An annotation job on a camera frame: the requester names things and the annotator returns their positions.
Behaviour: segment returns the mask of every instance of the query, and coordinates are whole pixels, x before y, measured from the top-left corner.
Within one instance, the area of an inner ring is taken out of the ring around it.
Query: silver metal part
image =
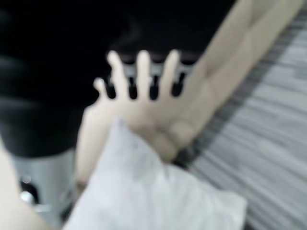
[[[34,205],[34,204],[35,204],[34,196],[33,196],[31,193],[27,192],[27,191],[22,191],[22,192],[20,193],[20,198],[21,198],[24,202],[26,202],[27,204],[29,204],[29,205]]]
[[[150,63],[150,76],[162,76],[164,69],[164,63]]]
[[[130,64],[130,65],[123,63],[123,70],[124,70],[125,77],[127,79],[129,79],[129,78],[136,79],[137,78],[136,63],[135,64]]]
[[[185,74],[185,78],[184,78],[184,82],[183,84],[186,83],[187,78],[189,78],[189,75],[191,74],[191,72],[193,71],[194,65],[184,65],[181,62],[179,63],[177,70],[176,70],[176,74],[175,74],[175,79],[174,81],[176,83],[179,82],[180,76],[182,73]]]
[[[21,199],[48,224],[62,228],[67,212],[77,198],[74,150],[42,158],[11,156],[21,184],[35,188],[37,192],[33,194],[32,189],[24,190],[21,186]]]

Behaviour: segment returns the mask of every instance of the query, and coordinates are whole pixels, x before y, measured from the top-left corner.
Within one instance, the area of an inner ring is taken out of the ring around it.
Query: white pillow
[[[157,153],[116,119],[64,230],[240,230],[246,201]]]

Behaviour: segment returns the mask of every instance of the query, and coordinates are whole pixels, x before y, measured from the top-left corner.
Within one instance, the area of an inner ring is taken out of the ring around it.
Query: sleeve
[[[0,6],[0,133],[13,154],[74,147],[85,107],[110,74],[110,45],[125,22],[116,2],[5,0]]]

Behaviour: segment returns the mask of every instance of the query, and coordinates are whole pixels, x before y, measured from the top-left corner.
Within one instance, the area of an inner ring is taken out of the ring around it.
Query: striped fabric
[[[307,229],[307,3],[181,160],[199,154],[189,170],[246,197],[254,229]]]

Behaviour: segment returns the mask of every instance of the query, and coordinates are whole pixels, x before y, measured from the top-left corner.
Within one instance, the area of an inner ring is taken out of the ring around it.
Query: hand
[[[110,124],[116,116],[123,117],[137,134],[144,138],[165,161],[175,158],[201,131],[215,110],[215,98],[206,78],[206,60],[201,58],[187,79],[180,97],[170,93],[178,52],[172,51],[166,61],[156,101],[149,98],[149,55],[138,56],[137,86],[139,97],[131,100],[128,83],[123,76],[122,64],[116,52],[109,54],[112,79],[117,96],[109,99],[102,80],[96,80],[100,92],[97,102],[87,108],[79,134],[77,169],[79,182],[89,178],[108,136]]]

